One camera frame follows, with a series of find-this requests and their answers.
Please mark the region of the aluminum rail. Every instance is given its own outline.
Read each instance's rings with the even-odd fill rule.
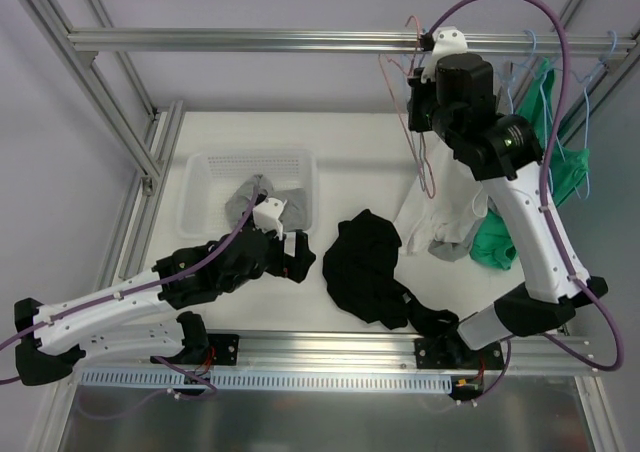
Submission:
[[[531,38],[522,34],[465,34],[471,52],[528,55]],[[77,51],[149,52],[337,52],[411,53],[416,44],[410,31],[349,32],[286,29],[132,29],[78,28],[68,35]],[[611,50],[611,37],[570,36],[572,53],[600,57]],[[612,58],[624,58],[636,41],[621,36]],[[536,53],[558,52],[555,35],[537,36]]]

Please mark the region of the white wall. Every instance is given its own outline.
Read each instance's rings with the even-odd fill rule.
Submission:
[[[640,370],[640,291],[635,273],[640,247],[638,107],[640,70],[592,121],[590,140],[591,197],[571,200],[562,216],[573,246],[589,271],[606,278],[604,303],[616,318],[626,345],[626,363],[602,374],[614,417],[627,450],[637,450],[640,429],[640,389],[634,384]],[[596,359],[613,360],[613,339],[594,307],[581,309],[573,329],[593,337]]]
[[[0,0],[0,337],[13,304],[92,290],[131,166],[16,0]],[[16,374],[13,351],[0,378]],[[0,450],[26,450],[42,388],[0,387]]]
[[[118,27],[401,29],[409,15],[427,27],[458,0],[103,0]],[[566,0],[544,0],[559,11]],[[78,0],[61,0],[90,26]],[[467,32],[549,30],[548,19],[516,0],[473,4],[451,22]],[[132,53],[159,105],[265,111],[393,111],[375,55]]]

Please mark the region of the white table surface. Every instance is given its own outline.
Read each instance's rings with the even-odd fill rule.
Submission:
[[[369,208],[393,221],[415,177],[400,128],[391,114],[188,112],[158,211],[146,266],[181,247],[200,245],[179,237],[178,196],[190,155],[225,148],[300,146],[315,154],[319,217],[309,237],[317,255],[300,285],[265,274],[215,302],[192,308],[208,328],[316,332],[383,332],[333,303],[322,277],[322,257],[338,235],[338,223]],[[461,317],[481,310],[523,281],[520,263],[489,269],[469,257],[455,263],[424,255],[400,257],[395,277],[427,307]]]

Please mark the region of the white plastic basket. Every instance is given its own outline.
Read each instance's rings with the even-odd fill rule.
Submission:
[[[178,201],[178,234],[216,240],[231,231],[224,206],[243,182],[264,174],[276,191],[303,188],[309,232],[317,220],[318,179],[313,154],[304,149],[218,149],[187,160]]]

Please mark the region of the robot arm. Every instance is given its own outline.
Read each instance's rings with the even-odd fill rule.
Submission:
[[[479,350],[512,335],[560,327],[575,316],[576,307],[590,301],[572,280],[546,224],[538,186],[543,151],[531,124],[496,113],[493,68],[466,52],[461,33],[448,28],[434,37],[431,63],[409,79],[409,128],[435,131],[454,158],[469,166],[496,203],[525,275],[523,284],[458,326],[457,339]],[[577,276],[596,296],[604,295],[604,279],[589,275],[568,245],[556,210],[551,213]]]
[[[16,347],[16,368],[25,385],[41,385],[66,377],[80,360],[122,359],[141,356],[173,357],[180,363],[200,363],[209,348],[202,318],[184,312],[159,324],[122,325],[149,315],[174,312],[192,305],[213,302],[265,272],[302,282],[315,261],[307,235],[296,232],[295,256],[284,252],[286,236],[273,217],[273,202],[266,199],[254,209],[252,219],[213,261],[175,282],[141,292],[123,292],[157,282],[200,263],[219,242],[180,249],[159,260],[154,267],[113,287],[56,305],[28,298],[15,304],[18,332],[39,322],[48,326],[26,335]],[[279,211],[283,204],[278,204]],[[258,227],[267,223],[267,231]],[[113,300],[64,316],[52,316],[96,299]]]

